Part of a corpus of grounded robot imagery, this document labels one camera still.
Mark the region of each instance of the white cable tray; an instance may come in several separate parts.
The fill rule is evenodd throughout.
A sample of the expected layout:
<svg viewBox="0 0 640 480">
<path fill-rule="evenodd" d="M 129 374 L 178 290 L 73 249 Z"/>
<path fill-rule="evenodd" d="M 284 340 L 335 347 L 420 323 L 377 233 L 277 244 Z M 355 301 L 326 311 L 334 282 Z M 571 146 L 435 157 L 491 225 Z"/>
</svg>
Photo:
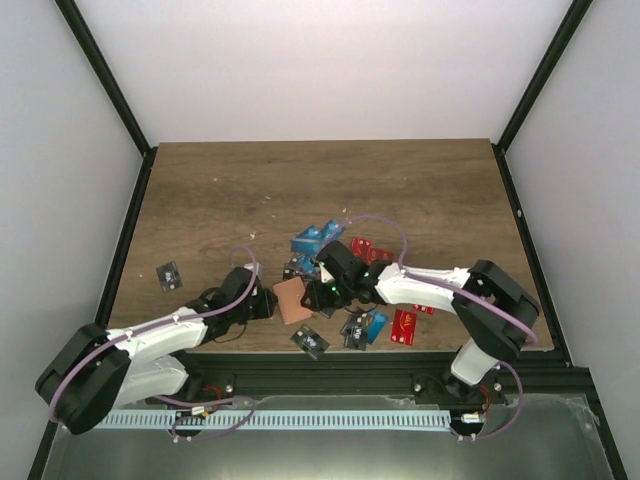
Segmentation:
<svg viewBox="0 0 640 480">
<path fill-rule="evenodd" d="M 166 430 L 174 410 L 114 410 L 95 428 Z M 206 419 L 187 419 L 179 429 L 223 430 L 246 411 L 220 410 Z M 451 414 L 438 410 L 258 410 L 242 430 L 404 430 L 448 432 Z"/>
</svg>

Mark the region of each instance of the black metal frame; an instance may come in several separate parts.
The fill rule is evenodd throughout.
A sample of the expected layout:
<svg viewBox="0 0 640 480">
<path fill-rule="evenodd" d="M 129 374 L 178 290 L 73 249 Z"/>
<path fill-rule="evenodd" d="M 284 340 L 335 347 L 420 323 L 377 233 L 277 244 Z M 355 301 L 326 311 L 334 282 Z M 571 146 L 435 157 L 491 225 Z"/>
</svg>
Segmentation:
<svg viewBox="0 0 640 480">
<path fill-rule="evenodd" d="M 142 155 L 138 180 L 96 314 L 95 322 L 104 328 L 109 321 L 157 147 L 149 146 L 74 0 L 55 1 Z M 573 367 L 571 364 L 566 341 L 505 159 L 506 151 L 586 14 L 591 1 L 574 0 L 571 4 L 502 137 L 497 145 L 493 145 L 493 149 L 554 344 L 552 351 L 523 352 L 514 367 L 518 370 L 527 392 L 585 394 L 591 410 L 599 417 L 598 432 L 615 478 L 626 479 L 589 370 Z M 366 355 L 334 353 L 325 355 L 320 362 L 312 362 L 304 355 L 290 354 L 192 354 L 191 357 L 203 367 L 205 375 L 211 379 L 232 379 L 230 381 L 233 381 L 236 394 L 414 395 L 415 379 L 421 375 L 441 374 L 451 363 L 454 355 L 454 352 Z M 496 375 L 505 393 L 516 392 L 514 380 L 508 373 L 498 372 Z M 42 477 L 55 432 L 56 426 L 49 423 L 29 479 L 36 480 Z"/>
</svg>

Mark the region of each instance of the wooden tabletop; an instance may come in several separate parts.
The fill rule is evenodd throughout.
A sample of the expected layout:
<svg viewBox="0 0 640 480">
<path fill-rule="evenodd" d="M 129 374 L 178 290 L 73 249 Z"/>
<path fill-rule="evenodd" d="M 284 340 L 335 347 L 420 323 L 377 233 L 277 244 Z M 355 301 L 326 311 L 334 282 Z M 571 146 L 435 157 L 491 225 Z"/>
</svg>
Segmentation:
<svg viewBox="0 0 640 480">
<path fill-rule="evenodd" d="M 162 144 L 127 257 L 109 326 L 167 315 L 229 272 L 229 249 L 247 245 L 265 267 L 263 284 L 282 281 L 289 240 L 310 225 L 361 214 L 398 222 L 409 239 L 405 263 L 422 268 L 497 263 L 537 298 L 520 237 L 488 140 L 393 140 Z M 365 221 L 344 234 L 401 250 L 397 232 Z M 156 267 L 175 261 L 184 286 L 163 292 Z M 238 254 L 234 261 L 249 260 Z M 469 338 L 456 316 L 420 314 L 413 347 L 390 341 L 398 306 L 380 307 L 389 324 L 368 350 L 454 350 Z M 308 324 L 343 350 L 347 313 Z M 298 351 L 279 312 L 249 323 L 228 343 L 200 350 Z M 552 348 L 541 317 L 534 328 Z M 240 332 L 234 326 L 228 337 Z"/>
</svg>

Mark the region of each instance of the small red component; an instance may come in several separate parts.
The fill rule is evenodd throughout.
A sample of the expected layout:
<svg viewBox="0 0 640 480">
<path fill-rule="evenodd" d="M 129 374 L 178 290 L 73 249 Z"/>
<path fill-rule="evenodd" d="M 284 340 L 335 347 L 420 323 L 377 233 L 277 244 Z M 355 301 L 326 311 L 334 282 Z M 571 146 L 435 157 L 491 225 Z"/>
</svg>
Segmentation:
<svg viewBox="0 0 640 480">
<path fill-rule="evenodd" d="M 418 305 L 417 303 L 414 303 L 412 305 L 412 308 L 417 312 L 426 313 L 427 315 L 433 315 L 433 313 L 436 311 L 436 309 L 433 307 L 425 307 L 424 305 Z"/>
<path fill-rule="evenodd" d="M 367 252 L 367 263 L 371 263 L 374 260 L 389 260 L 390 262 L 393 262 L 393 253 L 387 251 L 387 250 L 382 250 L 381 248 L 370 248 L 369 251 Z"/>
<path fill-rule="evenodd" d="M 353 237 L 351 239 L 351 253 L 361 260 L 367 261 L 367 252 L 371 248 L 371 240 Z"/>
<path fill-rule="evenodd" d="M 391 329 L 391 341 L 404 345 L 413 345 L 413 335 L 416 331 L 418 315 L 406 310 L 396 310 Z"/>
</svg>

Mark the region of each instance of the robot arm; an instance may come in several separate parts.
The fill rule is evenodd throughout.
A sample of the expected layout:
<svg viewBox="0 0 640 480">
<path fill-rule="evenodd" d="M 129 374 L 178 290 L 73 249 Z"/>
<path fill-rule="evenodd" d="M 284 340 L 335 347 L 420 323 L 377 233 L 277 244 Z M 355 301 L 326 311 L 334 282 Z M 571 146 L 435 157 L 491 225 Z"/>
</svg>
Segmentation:
<svg viewBox="0 0 640 480">
<path fill-rule="evenodd" d="M 317 255 L 321 280 L 307 285 L 302 304 L 311 310 L 341 308 L 353 300 L 363 303 L 421 304 L 456 314 L 471 335 L 445 376 L 450 393 L 460 398 L 477 385 L 499 361 L 513 361 L 527 335 L 495 312 L 471 301 L 491 301 L 501 312 L 530 328 L 540 311 L 538 303 L 495 264 L 480 260 L 473 268 L 423 270 L 376 260 L 367 265 L 340 242 L 327 244 Z M 427 277 L 439 285 L 415 277 Z M 445 286 L 457 287 L 468 296 Z"/>
<path fill-rule="evenodd" d="M 81 327 L 40 376 L 36 391 L 50 403 L 63 379 L 82 359 L 108 341 L 124 337 L 84 367 L 60 396 L 56 416 L 71 433 L 90 430 L 111 409 L 128 403 L 177 393 L 189 398 L 191 392 L 200 390 L 201 379 L 185 361 L 188 356 L 181 355 L 183 349 L 225 335 L 235 323 L 273 315 L 277 299 L 262 288 L 258 278 L 251 295 L 236 307 L 220 315 L 205 315 L 239 298 L 251 276 L 248 268 L 235 268 L 219 288 L 203 292 L 171 315 L 135 327 L 106 331 L 95 324 Z"/>
</svg>

